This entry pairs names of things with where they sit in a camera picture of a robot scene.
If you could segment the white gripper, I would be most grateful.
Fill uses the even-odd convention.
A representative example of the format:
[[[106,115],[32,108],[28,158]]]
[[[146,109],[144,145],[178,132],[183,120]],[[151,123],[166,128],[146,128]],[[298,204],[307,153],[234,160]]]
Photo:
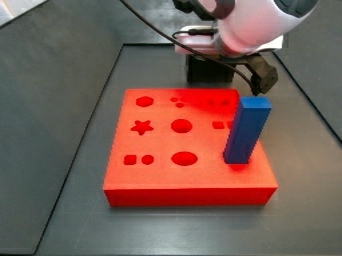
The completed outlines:
[[[255,49],[242,48],[239,51],[230,49],[215,35],[216,29],[210,25],[184,26],[172,34],[172,38],[206,55],[223,55],[226,57],[242,57],[256,54],[259,52],[279,50],[283,46],[283,37],[266,44],[262,44]]]

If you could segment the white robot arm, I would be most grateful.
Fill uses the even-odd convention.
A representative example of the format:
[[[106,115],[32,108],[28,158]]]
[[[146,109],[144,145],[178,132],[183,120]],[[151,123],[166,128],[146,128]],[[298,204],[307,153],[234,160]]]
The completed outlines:
[[[283,35],[311,14],[319,0],[172,0],[211,26],[190,25],[176,40],[207,55],[239,58],[282,48]]]

